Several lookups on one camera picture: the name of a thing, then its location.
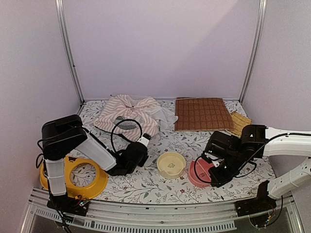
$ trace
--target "pink bowl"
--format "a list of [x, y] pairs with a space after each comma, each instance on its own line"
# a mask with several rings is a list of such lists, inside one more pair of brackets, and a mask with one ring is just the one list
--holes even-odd
[[[201, 180], [204, 180], [206, 182], [211, 181], [208, 170], [212, 166], [214, 166], [214, 164], [209, 164], [204, 159], [198, 160], [198, 162], [196, 163], [196, 172], [197, 172], [198, 176], [201, 178]], [[194, 173], [194, 161], [192, 161], [190, 164], [188, 177], [189, 177], [190, 182], [197, 187], [205, 188], [205, 187], [210, 186], [210, 184], [204, 183], [196, 177], [196, 175]]]

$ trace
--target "white wall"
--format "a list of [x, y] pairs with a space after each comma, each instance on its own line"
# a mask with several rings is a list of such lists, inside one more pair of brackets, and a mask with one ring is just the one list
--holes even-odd
[[259, 0], [66, 0], [86, 99], [238, 99]]
[[[254, 123], [311, 131], [311, 0], [267, 3], [259, 52], [244, 107]], [[276, 174], [304, 158], [271, 159]], [[311, 232], [311, 183], [293, 191], [306, 232]]]
[[0, 232], [16, 233], [31, 189], [41, 126], [74, 114], [72, 84], [52, 0], [0, 1]]

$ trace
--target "metal rail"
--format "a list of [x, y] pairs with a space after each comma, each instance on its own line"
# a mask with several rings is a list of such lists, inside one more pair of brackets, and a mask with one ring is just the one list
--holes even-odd
[[251, 76], [253, 73], [256, 55], [257, 55], [258, 48], [259, 48], [259, 42], [260, 42], [260, 38], [261, 38], [263, 23], [264, 23], [264, 16], [266, 13], [266, 5], [267, 5], [267, 0], [260, 0], [258, 19], [257, 19], [257, 25], [256, 25], [256, 31], [255, 31], [255, 38], [254, 38], [252, 53], [251, 53], [251, 57], [250, 57], [250, 60], [248, 63], [246, 77], [244, 80], [243, 88], [242, 88], [242, 91], [240, 94], [240, 99], [239, 99], [241, 104], [244, 103], [245, 96], [247, 93], [247, 89], [249, 87], [249, 83], [250, 83]]
[[[46, 207], [48, 199], [47, 191], [33, 189], [28, 201], [22, 233], [29, 233], [35, 215], [61, 221], [55, 210]], [[92, 200], [87, 216], [74, 216], [74, 221], [69, 224], [106, 233], [227, 232], [236, 229], [235, 220], [248, 218], [248, 216], [237, 216], [234, 202], [232, 200], [216, 203], [154, 205]], [[293, 205], [293, 197], [286, 196], [284, 208]], [[295, 229], [302, 229], [299, 218], [293, 219], [292, 226]]]
[[74, 88], [76, 90], [77, 96], [79, 98], [79, 102], [80, 104], [83, 104], [84, 97], [83, 97], [82, 89], [81, 89], [80, 82], [77, 76], [77, 71], [76, 71], [76, 68], [73, 62], [73, 56], [72, 56], [71, 48], [69, 44], [69, 37], [68, 37], [68, 31], [67, 31], [67, 26], [66, 26], [66, 21], [65, 21], [63, 0], [55, 0], [55, 1], [56, 1], [56, 10], [57, 10], [60, 32], [63, 38], [64, 48], [65, 48], [66, 57], [68, 60], [71, 77], [73, 80], [73, 84], [74, 84]]

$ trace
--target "yellow ring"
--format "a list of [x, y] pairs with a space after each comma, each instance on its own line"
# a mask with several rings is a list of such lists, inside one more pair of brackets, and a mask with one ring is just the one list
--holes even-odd
[[[91, 164], [96, 169], [96, 177], [92, 183], [85, 187], [77, 187], [70, 180], [71, 172], [80, 164]], [[47, 178], [43, 174], [43, 166], [40, 168], [40, 182], [41, 185], [48, 189], [48, 181]], [[103, 192], [106, 188], [108, 182], [107, 173], [102, 170], [97, 163], [93, 162], [90, 159], [82, 159], [82, 158], [73, 158], [66, 156], [65, 157], [65, 182], [67, 187], [68, 196], [74, 198], [78, 195], [81, 195], [82, 198], [92, 199]]]

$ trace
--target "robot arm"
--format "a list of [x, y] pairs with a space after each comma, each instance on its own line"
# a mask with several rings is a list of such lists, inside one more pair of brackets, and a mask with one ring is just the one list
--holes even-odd
[[209, 169], [211, 185], [216, 187], [232, 180], [254, 158], [274, 155], [307, 157], [283, 176], [261, 183], [255, 198], [237, 201], [238, 216], [275, 208], [276, 199], [311, 180], [311, 132], [284, 131], [263, 125], [244, 127], [241, 138], [215, 132], [202, 158], [211, 162], [210, 154], [222, 159], [218, 166]]
[[50, 121], [42, 127], [44, 170], [51, 192], [52, 205], [71, 213], [64, 203], [69, 201], [65, 184], [64, 158], [73, 149], [96, 162], [109, 175], [132, 173], [136, 166], [143, 166], [148, 159], [147, 145], [150, 136], [144, 134], [137, 142], [131, 143], [125, 150], [113, 152], [98, 138], [85, 129], [78, 115], [71, 115]]
[[209, 163], [210, 155], [222, 159], [219, 165], [209, 169], [211, 185], [220, 187], [231, 181], [254, 158], [274, 155], [311, 157], [310, 136], [311, 132], [283, 131], [263, 125], [244, 127], [241, 138], [214, 132], [202, 154], [202, 158]]

